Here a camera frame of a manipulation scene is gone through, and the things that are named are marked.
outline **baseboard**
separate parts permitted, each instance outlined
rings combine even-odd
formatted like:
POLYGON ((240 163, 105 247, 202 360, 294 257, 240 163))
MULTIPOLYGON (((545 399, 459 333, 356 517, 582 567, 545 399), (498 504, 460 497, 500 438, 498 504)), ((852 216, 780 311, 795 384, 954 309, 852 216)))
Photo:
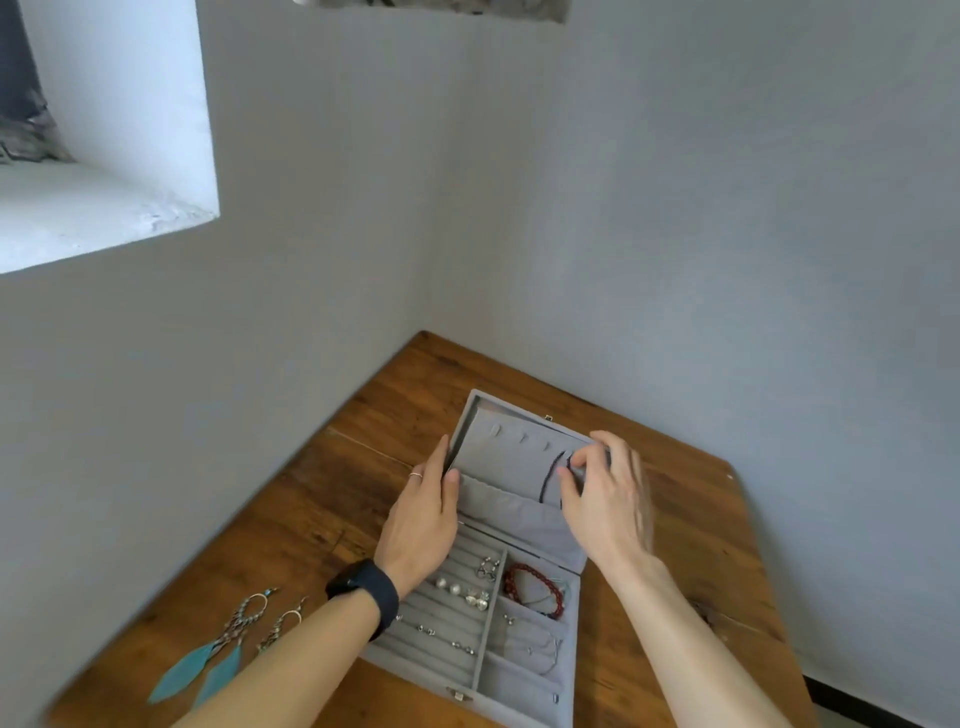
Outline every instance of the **baseboard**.
POLYGON ((826 708, 840 716, 855 720, 867 728, 921 728, 906 718, 895 716, 889 711, 878 708, 866 700, 838 691, 819 680, 804 675, 806 689, 816 705, 826 708))

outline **jewelry box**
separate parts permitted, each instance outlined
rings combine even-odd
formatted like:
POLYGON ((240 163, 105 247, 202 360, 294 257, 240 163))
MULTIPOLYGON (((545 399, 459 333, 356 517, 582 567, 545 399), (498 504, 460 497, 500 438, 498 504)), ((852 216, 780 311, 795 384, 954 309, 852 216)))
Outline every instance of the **jewelry box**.
POLYGON ((454 547, 363 657, 510 728, 570 728, 587 556, 556 468, 589 442, 470 392, 446 462, 461 473, 454 547))

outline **person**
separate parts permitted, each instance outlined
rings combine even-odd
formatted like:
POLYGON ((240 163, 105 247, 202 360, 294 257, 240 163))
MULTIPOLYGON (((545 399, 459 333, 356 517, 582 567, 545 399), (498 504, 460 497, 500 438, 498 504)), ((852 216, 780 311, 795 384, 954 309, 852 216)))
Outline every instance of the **person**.
MULTIPOLYGON (((586 466, 580 495, 558 468, 566 521, 626 609, 680 728, 788 727, 747 671, 687 603, 652 550, 653 523, 639 455, 609 432, 571 464, 586 466), (610 451, 610 460, 606 450, 610 451)), ((460 475, 444 475, 444 436, 417 466, 390 510, 373 562, 403 599, 446 558, 457 533, 460 475)), ((373 596, 356 589, 329 599, 254 660, 178 728, 306 728, 380 624, 373 596)))

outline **hand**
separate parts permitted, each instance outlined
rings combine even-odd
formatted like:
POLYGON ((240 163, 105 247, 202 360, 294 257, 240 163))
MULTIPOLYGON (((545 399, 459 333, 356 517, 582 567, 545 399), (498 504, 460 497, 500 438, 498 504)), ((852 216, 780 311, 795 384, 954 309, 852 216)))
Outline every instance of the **hand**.
POLYGON ((584 493, 577 493, 573 473, 559 467, 564 517, 587 556, 608 581, 653 554, 653 507, 643 464, 636 450, 609 432, 591 432, 597 442, 570 458, 575 468, 587 465, 584 493), (611 463, 607 466, 610 448, 611 463))
POLYGON ((373 562, 394 582, 403 599, 444 562, 457 535, 460 473, 444 477, 449 438, 444 435, 425 465, 407 480, 376 545, 373 562))

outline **wooden tabletop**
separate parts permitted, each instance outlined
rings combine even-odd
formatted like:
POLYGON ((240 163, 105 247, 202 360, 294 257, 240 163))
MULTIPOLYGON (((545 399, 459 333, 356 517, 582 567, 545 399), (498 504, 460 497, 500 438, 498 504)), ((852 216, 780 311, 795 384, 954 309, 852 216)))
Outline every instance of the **wooden tabletop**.
MULTIPOLYGON (((607 429, 642 455, 656 506, 656 552, 714 632, 796 728, 817 725, 787 645, 728 463, 421 333, 320 429, 227 528, 67 688, 57 726, 165 726, 190 707, 202 680, 159 705, 147 696, 189 650, 220 634, 247 595, 282 587, 244 643, 245 663, 276 616, 344 565, 372 556, 413 465, 451 433, 471 389, 549 414, 578 432, 607 429)), ((583 576, 578 634, 578 726, 672 726, 650 664, 599 571, 583 576)), ((316 725, 489 726, 462 706, 358 661, 316 725)))

